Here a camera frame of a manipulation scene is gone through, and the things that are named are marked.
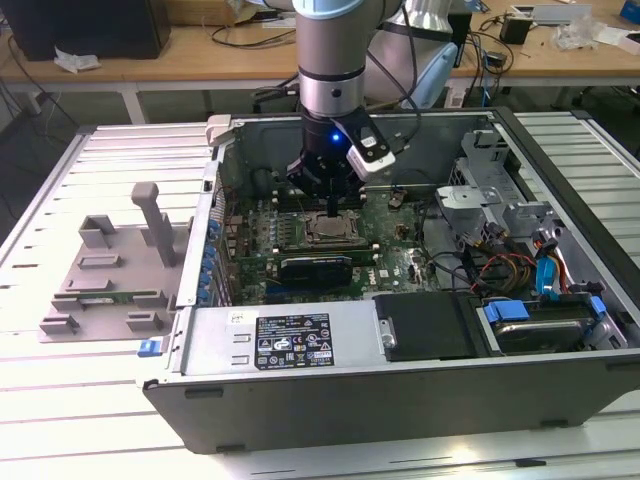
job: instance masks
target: paper scrap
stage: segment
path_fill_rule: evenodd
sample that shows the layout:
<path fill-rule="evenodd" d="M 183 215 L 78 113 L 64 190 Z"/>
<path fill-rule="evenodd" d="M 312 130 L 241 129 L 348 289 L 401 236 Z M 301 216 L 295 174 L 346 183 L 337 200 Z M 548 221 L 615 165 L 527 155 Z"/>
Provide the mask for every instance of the paper scrap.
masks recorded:
<path fill-rule="evenodd" d="M 595 40 L 600 43 L 606 43 L 607 45 L 617 46 L 624 37 L 634 33 L 624 28 L 605 27 L 602 31 L 596 35 Z"/>
<path fill-rule="evenodd" d="M 71 73 L 93 70 L 102 66 L 95 55 L 72 55 L 59 50 L 57 47 L 56 58 L 53 59 L 53 63 Z"/>

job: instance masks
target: black box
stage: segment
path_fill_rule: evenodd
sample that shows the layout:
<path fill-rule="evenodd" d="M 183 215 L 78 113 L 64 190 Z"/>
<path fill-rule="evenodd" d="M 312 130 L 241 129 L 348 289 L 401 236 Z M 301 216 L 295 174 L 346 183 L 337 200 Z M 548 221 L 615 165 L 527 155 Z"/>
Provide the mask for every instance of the black box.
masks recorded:
<path fill-rule="evenodd" d="M 506 16 L 500 30 L 500 40 L 511 45 L 523 45 L 532 24 L 530 18 Z"/>
<path fill-rule="evenodd" d="M 458 47 L 458 56 L 454 67 L 459 67 L 462 62 L 462 54 L 464 53 L 464 45 L 467 41 L 467 34 L 471 26 L 471 10 L 467 7 L 464 0 L 453 0 L 449 9 L 449 25 L 453 29 L 451 41 Z"/>
<path fill-rule="evenodd" d="M 98 58 L 157 58 L 171 25 L 164 0 L 0 0 L 29 60 L 51 60 L 54 46 Z"/>

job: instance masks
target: computer case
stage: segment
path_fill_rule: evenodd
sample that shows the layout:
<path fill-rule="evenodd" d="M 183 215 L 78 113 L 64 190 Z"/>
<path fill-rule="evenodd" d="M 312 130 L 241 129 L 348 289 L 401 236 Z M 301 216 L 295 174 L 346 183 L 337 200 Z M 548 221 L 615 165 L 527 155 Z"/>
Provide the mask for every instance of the computer case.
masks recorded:
<path fill-rule="evenodd" d="M 54 46 L 98 58 L 157 58 L 169 40 L 165 0 L 0 0 L 29 60 L 50 60 Z"/>

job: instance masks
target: power cable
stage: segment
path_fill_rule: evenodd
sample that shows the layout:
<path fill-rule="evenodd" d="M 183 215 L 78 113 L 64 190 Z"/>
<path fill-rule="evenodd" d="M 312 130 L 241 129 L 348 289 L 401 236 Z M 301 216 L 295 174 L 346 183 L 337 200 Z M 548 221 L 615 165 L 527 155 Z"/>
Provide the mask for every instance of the power cable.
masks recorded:
<path fill-rule="evenodd" d="M 16 53 L 16 51 L 13 48 L 12 42 L 14 44 L 16 42 L 15 38 L 13 37 L 13 35 L 11 35 L 9 37 L 9 40 L 7 41 L 7 45 L 9 46 L 9 52 L 11 53 L 11 56 L 13 57 L 13 60 L 16 62 L 16 65 L 18 65 L 18 68 L 22 71 L 22 73 L 25 75 L 25 77 L 27 77 L 29 79 L 29 81 L 38 88 L 38 90 L 40 90 L 47 98 L 49 98 L 49 100 L 51 100 L 55 104 L 55 106 L 58 108 L 58 110 L 60 110 L 64 114 L 64 116 L 67 117 L 69 119 L 69 121 L 73 125 L 75 125 L 76 127 L 79 127 L 80 125 L 78 124 L 78 122 L 76 122 L 74 120 L 74 118 L 71 115 L 69 115 L 67 113 L 67 111 L 58 104 L 58 102 L 56 102 L 56 100 L 53 98 L 53 95 L 51 93 L 47 92 L 42 87 L 42 85 L 40 85 L 31 75 L 29 75 L 29 72 L 27 72 L 27 70 L 24 68 L 24 66 L 20 62 L 20 59 L 18 58 L 18 54 Z"/>

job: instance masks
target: small black device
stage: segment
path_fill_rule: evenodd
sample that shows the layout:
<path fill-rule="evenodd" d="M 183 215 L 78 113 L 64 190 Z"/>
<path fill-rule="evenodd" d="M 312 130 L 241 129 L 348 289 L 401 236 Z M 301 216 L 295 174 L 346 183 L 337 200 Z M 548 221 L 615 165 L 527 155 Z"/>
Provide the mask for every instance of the small black device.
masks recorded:
<path fill-rule="evenodd" d="M 527 40 L 532 24 L 533 20 L 530 18 L 505 15 L 502 29 L 500 30 L 500 40 L 510 45 L 523 45 Z"/>
<path fill-rule="evenodd" d="M 502 70 L 507 63 L 507 56 L 500 52 L 487 52 L 487 64 L 490 67 Z"/>
<path fill-rule="evenodd" d="M 456 68 L 459 67 L 462 62 L 462 54 L 464 53 L 467 34 L 471 26 L 471 15 L 472 12 L 464 0 L 453 0 L 453 2 L 451 2 L 448 20 L 449 25 L 451 25 L 453 29 L 451 41 L 458 47 L 458 56 L 454 63 L 454 67 Z"/>

